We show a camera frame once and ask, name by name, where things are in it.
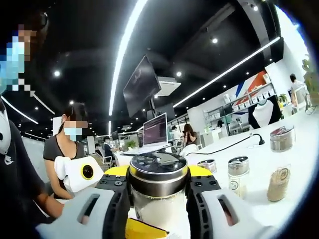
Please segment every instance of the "black cable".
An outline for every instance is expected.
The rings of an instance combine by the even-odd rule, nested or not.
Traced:
[[[253,134],[253,135],[251,135],[251,136],[249,136],[249,137],[247,137],[247,138],[242,139],[241,141],[238,141],[238,142],[236,142],[236,143],[234,143],[234,144],[232,144],[232,145],[230,145],[230,146],[228,146],[228,147],[226,147],[226,148],[220,149],[220,150],[218,150],[218,151],[215,151],[215,152],[212,152],[212,153],[197,153],[197,152],[192,152],[192,153],[188,153],[186,156],[189,156],[190,154],[210,155],[210,154],[213,154],[213,153],[218,153],[218,152],[223,151],[223,150],[225,150],[225,149],[228,149],[228,148],[230,148],[230,147],[232,147],[232,146],[234,146],[234,145],[236,145],[236,144],[239,144],[239,143],[241,143],[241,142],[243,142],[243,141],[245,141],[245,140],[247,140],[247,139],[249,139],[250,137],[255,136],[255,135],[258,135],[258,136],[260,137],[259,145],[262,145],[262,144],[265,143],[265,141],[263,140],[263,138],[261,137],[261,135],[258,134],[258,133],[255,133],[255,134]]]

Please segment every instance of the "desk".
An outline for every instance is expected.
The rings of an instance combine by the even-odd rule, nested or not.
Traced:
[[[254,136],[230,149],[213,155],[191,154],[187,157],[188,163],[189,165],[196,165],[206,159],[215,159],[217,172],[214,173],[214,176],[222,188],[228,188],[228,160],[236,156],[248,156],[250,161],[250,179],[247,184],[245,201],[252,206],[253,214],[260,223],[280,227],[292,215],[295,207],[305,194],[316,168],[319,132],[318,117],[319,115],[316,112],[310,116],[304,112],[299,112],[266,127],[222,138],[199,152],[217,151],[248,137],[250,133],[259,133],[263,137],[265,144],[252,148],[251,146],[258,144],[259,141],[259,138]],[[269,134],[287,124],[295,126],[296,143],[292,149],[286,152],[274,153],[270,149]],[[282,162],[282,165],[285,163],[291,165],[291,176],[286,197],[279,202],[272,203],[267,200],[266,194],[271,173],[278,162]]]

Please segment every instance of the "recessed light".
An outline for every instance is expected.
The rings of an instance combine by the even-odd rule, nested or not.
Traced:
[[[60,71],[55,71],[53,74],[54,74],[55,77],[59,77],[61,75],[61,72]]]

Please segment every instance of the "black ceiling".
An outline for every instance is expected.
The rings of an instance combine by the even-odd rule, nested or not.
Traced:
[[[261,45],[280,36],[273,6],[255,1],[258,11],[241,0],[150,0],[143,9],[124,55],[113,115],[109,100],[112,77],[121,38],[136,0],[64,0],[48,15],[50,26],[42,52],[34,62],[30,79],[36,95],[56,112],[53,115],[30,93],[6,92],[4,97],[17,109],[39,122],[38,125],[8,108],[9,117],[21,124],[21,131],[40,137],[51,133],[50,119],[60,116],[70,100],[84,102],[92,130],[107,133],[133,123],[132,130],[142,126],[143,113],[138,120],[130,119],[123,97],[123,88],[135,67],[147,55],[158,76],[176,77],[181,86],[168,97],[155,99],[156,106],[177,103],[202,85],[252,54]],[[251,19],[259,14],[260,22]],[[265,31],[258,33],[260,24]],[[239,84],[282,58],[282,41],[245,62],[191,99],[175,108],[177,115],[223,91]],[[59,70],[60,77],[53,72]]]

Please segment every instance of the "monitor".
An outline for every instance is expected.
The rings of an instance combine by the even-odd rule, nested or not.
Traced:
[[[166,117],[167,117],[168,122],[176,118],[173,104],[168,104],[168,105],[165,105],[162,107],[156,107],[155,116],[160,116],[164,113],[166,113]],[[153,118],[152,111],[147,111],[146,117],[147,117],[147,120],[151,120]]]
[[[145,102],[161,90],[152,64],[146,56],[136,67],[123,90],[129,116],[133,117]]]
[[[112,136],[112,140],[118,140],[119,139],[118,131],[114,131],[113,133],[111,133],[111,136]]]
[[[144,146],[168,143],[166,113],[144,123],[143,142]]]

